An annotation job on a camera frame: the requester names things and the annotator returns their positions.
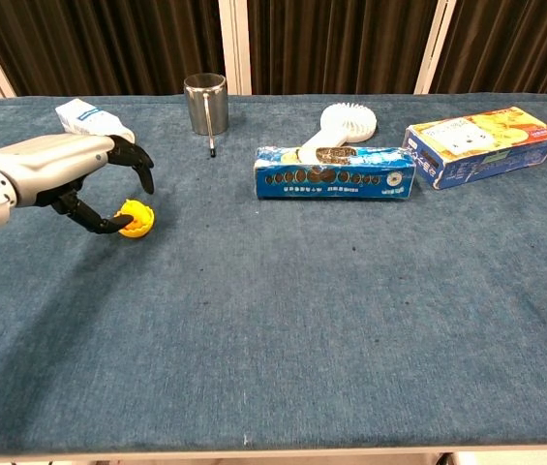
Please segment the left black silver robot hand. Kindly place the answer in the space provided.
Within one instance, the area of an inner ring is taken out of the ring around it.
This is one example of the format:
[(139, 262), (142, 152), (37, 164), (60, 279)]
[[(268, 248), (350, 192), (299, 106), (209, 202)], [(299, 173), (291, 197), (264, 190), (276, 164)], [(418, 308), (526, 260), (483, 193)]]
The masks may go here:
[(142, 189), (154, 193), (154, 163), (141, 147), (117, 136), (70, 133), (40, 136), (0, 148), (0, 172), (9, 180), (16, 205), (52, 206), (92, 233), (116, 233), (133, 218), (103, 218), (77, 197), (89, 174), (107, 164), (133, 169)]

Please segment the yellow round disc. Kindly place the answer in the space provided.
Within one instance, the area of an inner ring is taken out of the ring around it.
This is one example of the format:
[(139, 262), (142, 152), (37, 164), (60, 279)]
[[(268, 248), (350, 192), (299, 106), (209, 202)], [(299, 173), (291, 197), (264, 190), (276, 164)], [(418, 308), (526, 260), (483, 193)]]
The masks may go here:
[(114, 214), (130, 215), (133, 221), (119, 231), (120, 234), (129, 238), (141, 238), (146, 236), (152, 229), (155, 222), (154, 210), (138, 200), (125, 200), (119, 210)]

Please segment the white blue tube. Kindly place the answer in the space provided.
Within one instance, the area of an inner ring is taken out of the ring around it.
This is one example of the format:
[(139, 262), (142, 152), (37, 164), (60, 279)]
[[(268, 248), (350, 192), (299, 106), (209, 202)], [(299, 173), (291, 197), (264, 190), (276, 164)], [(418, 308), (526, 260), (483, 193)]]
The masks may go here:
[(55, 108), (56, 114), (67, 133), (92, 136), (119, 136), (131, 143), (135, 134), (114, 114), (80, 99)]

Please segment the black curtain panel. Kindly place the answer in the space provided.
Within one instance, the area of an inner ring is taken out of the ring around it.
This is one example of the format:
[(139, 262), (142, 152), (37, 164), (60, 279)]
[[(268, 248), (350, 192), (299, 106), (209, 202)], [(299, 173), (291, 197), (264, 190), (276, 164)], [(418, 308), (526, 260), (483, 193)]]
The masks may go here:
[(457, 0), (431, 91), (547, 94), (547, 0)]
[(225, 70), (218, 0), (0, 0), (0, 66), (18, 96), (180, 94)]
[(247, 0), (252, 90), (410, 94), (438, 0)]

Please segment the blue cookie box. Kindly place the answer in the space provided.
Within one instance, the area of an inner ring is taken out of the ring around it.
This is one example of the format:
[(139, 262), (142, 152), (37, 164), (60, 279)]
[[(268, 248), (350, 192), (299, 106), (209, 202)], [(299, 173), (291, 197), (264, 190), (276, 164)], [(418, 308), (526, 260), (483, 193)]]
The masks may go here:
[(260, 199), (406, 199), (416, 164), (401, 147), (278, 147), (257, 150)]

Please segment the blue table cloth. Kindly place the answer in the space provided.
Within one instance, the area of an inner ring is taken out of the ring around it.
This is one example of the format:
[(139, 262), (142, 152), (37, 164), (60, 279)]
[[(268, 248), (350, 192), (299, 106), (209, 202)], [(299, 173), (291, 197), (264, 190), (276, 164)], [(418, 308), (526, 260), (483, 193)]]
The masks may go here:
[[(256, 151), (330, 95), (229, 101), (210, 156), (185, 99), (95, 96), (155, 167), (152, 231), (51, 208), (0, 229), (0, 456), (547, 445), (547, 159), (404, 201), (261, 201)], [(547, 95), (367, 95), (413, 123)]]

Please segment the white handheld fan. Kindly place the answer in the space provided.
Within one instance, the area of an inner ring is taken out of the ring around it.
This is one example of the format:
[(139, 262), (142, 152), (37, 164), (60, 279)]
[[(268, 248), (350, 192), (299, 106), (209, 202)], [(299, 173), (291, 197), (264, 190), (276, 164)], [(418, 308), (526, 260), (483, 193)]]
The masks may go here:
[(306, 165), (319, 164), (318, 148), (368, 140), (377, 125), (375, 113), (365, 106), (356, 103), (330, 105), (321, 114), (320, 130), (298, 149), (299, 161)]

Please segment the orange cookie box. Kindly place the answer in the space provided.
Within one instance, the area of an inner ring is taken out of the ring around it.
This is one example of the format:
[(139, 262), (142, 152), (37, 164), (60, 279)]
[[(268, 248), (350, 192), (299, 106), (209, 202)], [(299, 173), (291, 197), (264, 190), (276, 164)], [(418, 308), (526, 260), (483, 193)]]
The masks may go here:
[(547, 124), (521, 108), (410, 125), (403, 146), (436, 190), (542, 164)]

